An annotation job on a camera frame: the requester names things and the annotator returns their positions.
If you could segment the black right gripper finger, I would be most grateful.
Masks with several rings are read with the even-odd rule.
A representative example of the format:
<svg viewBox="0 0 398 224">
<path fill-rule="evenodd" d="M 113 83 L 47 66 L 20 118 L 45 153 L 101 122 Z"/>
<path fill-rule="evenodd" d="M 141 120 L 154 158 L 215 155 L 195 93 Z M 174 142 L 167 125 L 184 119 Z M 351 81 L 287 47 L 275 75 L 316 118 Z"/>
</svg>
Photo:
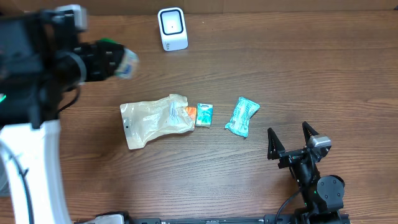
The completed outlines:
<svg viewBox="0 0 398 224">
<path fill-rule="evenodd" d="M 279 138 L 277 137 L 276 133 L 272 128 L 267 130 L 268 136 L 268 153 L 267 158 L 269 160 L 279 159 L 280 154 L 285 152 L 285 147 L 280 142 Z"/>
<path fill-rule="evenodd" d="M 309 142 L 309 139 L 312 136 L 319 135 L 319 133 L 317 131 L 315 131 L 306 121 L 304 121 L 302 123 L 302 128 L 303 128 L 303 133 L 304 133 L 306 144 Z"/>
</svg>

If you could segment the green capped bottle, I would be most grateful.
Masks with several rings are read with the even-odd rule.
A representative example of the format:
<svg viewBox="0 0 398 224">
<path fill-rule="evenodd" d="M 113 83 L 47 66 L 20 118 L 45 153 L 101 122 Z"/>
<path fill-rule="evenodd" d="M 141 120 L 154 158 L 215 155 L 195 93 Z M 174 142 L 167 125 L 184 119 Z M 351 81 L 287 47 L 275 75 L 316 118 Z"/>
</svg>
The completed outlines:
<svg viewBox="0 0 398 224">
<path fill-rule="evenodd" d="M 99 79 L 116 76 L 131 79 L 138 68 L 139 57 L 122 44 L 109 40 L 96 42 L 99 50 Z"/>
</svg>

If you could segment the teal wet wipes pack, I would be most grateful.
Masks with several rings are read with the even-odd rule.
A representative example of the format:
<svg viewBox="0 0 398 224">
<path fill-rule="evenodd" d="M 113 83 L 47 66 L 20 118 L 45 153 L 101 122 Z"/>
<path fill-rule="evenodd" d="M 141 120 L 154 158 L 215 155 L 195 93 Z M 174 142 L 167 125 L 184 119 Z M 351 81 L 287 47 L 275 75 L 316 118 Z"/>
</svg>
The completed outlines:
<svg viewBox="0 0 398 224">
<path fill-rule="evenodd" d="M 240 96 L 231 115 L 230 121 L 225 125 L 225 129 L 233 134 L 246 138 L 249 132 L 249 122 L 251 117 L 261 106 L 245 97 Z"/>
</svg>

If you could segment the beige plastic pouch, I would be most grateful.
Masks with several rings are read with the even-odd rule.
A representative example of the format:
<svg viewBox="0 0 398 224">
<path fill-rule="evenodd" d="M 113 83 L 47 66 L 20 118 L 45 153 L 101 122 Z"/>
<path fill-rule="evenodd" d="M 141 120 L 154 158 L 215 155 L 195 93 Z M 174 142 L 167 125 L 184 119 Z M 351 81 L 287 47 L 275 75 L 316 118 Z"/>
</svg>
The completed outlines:
<svg viewBox="0 0 398 224">
<path fill-rule="evenodd" d="M 149 141 L 163 135 L 193 131 L 194 120 L 186 112 L 187 106 L 187 97 L 178 94 L 155 101 L 121 104 L 128 148 L 142 149 Z"/>
</svg>

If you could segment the teal tissue pack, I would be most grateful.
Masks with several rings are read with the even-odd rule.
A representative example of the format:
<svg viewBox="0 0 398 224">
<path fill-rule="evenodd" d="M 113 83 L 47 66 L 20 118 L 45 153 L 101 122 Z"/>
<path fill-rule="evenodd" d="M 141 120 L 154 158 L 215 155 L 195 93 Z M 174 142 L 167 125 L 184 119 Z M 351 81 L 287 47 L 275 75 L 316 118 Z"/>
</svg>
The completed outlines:
<svg viewBox="0 0 398 224">
<path fill-rule="evenodd" d="M 209 128 L 211 126 L 212 116 L 213 105 L 205 103 L 197 104 L 196 126 Z"/>
</svg>

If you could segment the orange tissue pack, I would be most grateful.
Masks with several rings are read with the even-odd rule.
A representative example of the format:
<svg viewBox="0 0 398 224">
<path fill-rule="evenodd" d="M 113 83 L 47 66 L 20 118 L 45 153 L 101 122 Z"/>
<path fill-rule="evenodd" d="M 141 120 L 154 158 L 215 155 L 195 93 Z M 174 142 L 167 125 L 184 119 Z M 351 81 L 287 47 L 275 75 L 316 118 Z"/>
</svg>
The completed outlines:
<svg viewBox="0 0 398 224">
<path fill-rule="evenodd" d="M 188 106 L 185 108 L 185 111 L 187 112 L 187 114 L 189 115 L 189 117 L 193 120 L 193 122 L 196 122 L 196 118 L 197 118 L 197 108 L 196 107 L 191 107 Z"/>
</svg>

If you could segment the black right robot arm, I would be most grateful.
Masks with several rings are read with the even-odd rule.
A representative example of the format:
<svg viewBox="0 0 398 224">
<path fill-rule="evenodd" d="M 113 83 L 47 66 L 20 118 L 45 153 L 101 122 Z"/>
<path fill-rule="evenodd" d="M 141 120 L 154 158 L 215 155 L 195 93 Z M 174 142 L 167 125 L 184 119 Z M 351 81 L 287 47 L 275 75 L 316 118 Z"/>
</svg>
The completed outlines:
<svg viewBox="0 0 398 224">
<path fill-rule="evenodd" d="M 331 149 L 331 139 L 316 132 L 307 122 L 302 123 L 305 145 L 301 149 L 286 151 L 272 128 L 267 130 L 269 160 L 278 160 L 280 169 L 289 168 L 298 184 L 298 191 L 290 196 L 275 215 L 266 215 L 267 223 L 349 223 L 348 215 L 340 215 L 344 207 L 345 182 L 337 175 L 322 177 L 316 163 Z M 284 208 L 301 195 L 303 208 L 282 216 Z"/>
</svg>

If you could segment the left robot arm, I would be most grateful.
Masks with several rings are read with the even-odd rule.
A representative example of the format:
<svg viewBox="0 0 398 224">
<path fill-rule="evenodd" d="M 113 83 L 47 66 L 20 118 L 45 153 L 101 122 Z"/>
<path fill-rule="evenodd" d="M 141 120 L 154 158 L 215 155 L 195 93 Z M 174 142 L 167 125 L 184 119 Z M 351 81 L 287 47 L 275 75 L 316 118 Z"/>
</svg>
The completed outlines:
<svg viewBox="0 0 398 224">
<path fill-rule="evenodd" d="M 112 77 L 123 45 L 82 43 L 77 4 L 1 18 L 1 160 L 17 223 L 70 223 L 60 170 L 63 95 Z"/>
</svg>

